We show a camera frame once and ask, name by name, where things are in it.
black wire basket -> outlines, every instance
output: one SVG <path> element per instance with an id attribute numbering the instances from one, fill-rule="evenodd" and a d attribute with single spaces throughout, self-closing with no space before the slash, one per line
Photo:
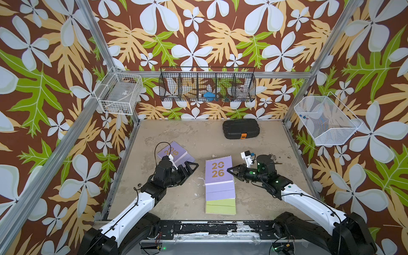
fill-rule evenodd
<path id="1" fill-rule="evenodd" d="M 160 68 L 159 96 L 162 101 L 252 102 L 255 99 L 253 67 L 240 68 L 241 71 L 233 67 L 211 67 L 209 71 L 183 71 L 182 68 L 190 67 Z"/>

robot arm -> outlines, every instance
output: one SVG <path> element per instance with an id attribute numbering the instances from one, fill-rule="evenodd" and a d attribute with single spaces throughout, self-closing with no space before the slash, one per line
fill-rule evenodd
<path id="1" fill-rule="evenodd" d="M 276 172 L 275 165 L 278 163 L 271 159 L 271 155 L 259 155 L 256 158 L 257 168 L 249 168 L 254 163 L 249 157 L 252 154 L 249 151 L 242 153 L 246 165 L 229 168 L 227 172 L 241 181 L 261 182 L 269 194 L 300 209 L 320 225 L 285 212 L 275 219 L 274 234 L 277 238 L 293 235 L 335 255 L 375 254 L 376 245 L 361 216 L 356 213 L 347 215 L 304 192 L 291 180 Z"/>
<path id="2" fill-rule="evenodd" d="M 182 185 L 198 167 L 197 163 L 188 161 L 184 164 L 186 167 L 179 165 L 176 168 L 173 157 L 164 156 L 156 166 L 155 173 L 149 177 L 130 205 L 99 230 L 91 228 L 85 233 L 78 255 L 118 255 L 128 245 L 128 234 L 132 236 L 133 242 L 139 242 L 149 235 L 155 236 L 158 231 L 155 225 L 160 219 L 154 215 L 148 215 L 148 212 L 164 197 L 167 188 Z M 150 222 L 139 224 L 141 219 L 150 220 Z"/>

black tool case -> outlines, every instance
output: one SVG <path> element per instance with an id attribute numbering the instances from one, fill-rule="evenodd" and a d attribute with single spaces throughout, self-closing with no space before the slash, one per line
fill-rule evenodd
<path id="1" fill-rule="evenodd" d="M 224 121 L 222 130 L 227 139 L 246 139 L 259 135 L 259 125 L 254 119 Z"/>

concrete floor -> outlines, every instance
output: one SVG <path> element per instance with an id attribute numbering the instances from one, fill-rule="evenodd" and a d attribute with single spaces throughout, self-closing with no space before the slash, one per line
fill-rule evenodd
<path id="1" fill-rule="evenodd" d="M 251 183 L 235 181 L 236 215 L 205 213 L 205 160 L 231 155 L 233 166 L 244 164 L 240 153 L 246 150 L 276 157 L 279 174 L 289 178 L 310 194 L 304 175 L 296 161 L 281 121 L 259 121 L 259 136 L 244 140 L 228 140 L 222 132 L 222 121 L 160 121 L 143 120 L 108 219 L 116 217 L 135 199 L 133 187 L 145 184 L 153 174 L 153 151 L 159 142 L 176 141 L 184 147 L 200 166 L 181 186 L 168 188 L 165 197 L 150 212 L 162 220 L 272 220 L 288 211 L 304 220 L 310 218 L 300 210 L 273 198 L 264 189 Z M 160 144 L 157 151 L 166 144 Z"/>

purple calendar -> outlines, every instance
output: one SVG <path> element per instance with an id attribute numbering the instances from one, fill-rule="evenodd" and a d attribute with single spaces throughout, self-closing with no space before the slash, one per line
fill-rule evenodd
<path id="1" fill-rule="evenodd" d="M 231 156 L 205 162 L 206 201 L 235 199 L 235 184 L 227 169 L 232 167 Z"/>
<path id="2" fill-rule="evenodd" d="M 231 156 L 205 161 L 205 185 L 232 182 L 232 174 L 227 172 L 232 167 Z"/>
<path id="3" fill-rule="evenodd" d="M 182 164 L 184 165 L 185 161 L 189 161 L 189 162 L 194 162 L 195 159 L 187 153 L 187 151 L 181 147 L 178 143 L 176 142 L 171 142 L 171 155 L 173 156 L 173 161 L 176 164 L 176 166 Z M 164 156 L 169 154 L 169 150 L 170 150 L 170 146 L 167 145 L 164 149 L 162 149 L 161 151 L 159 151 L 159 153 L 157 153 L 157 156 L 159 158 L 163 158 Z"/>

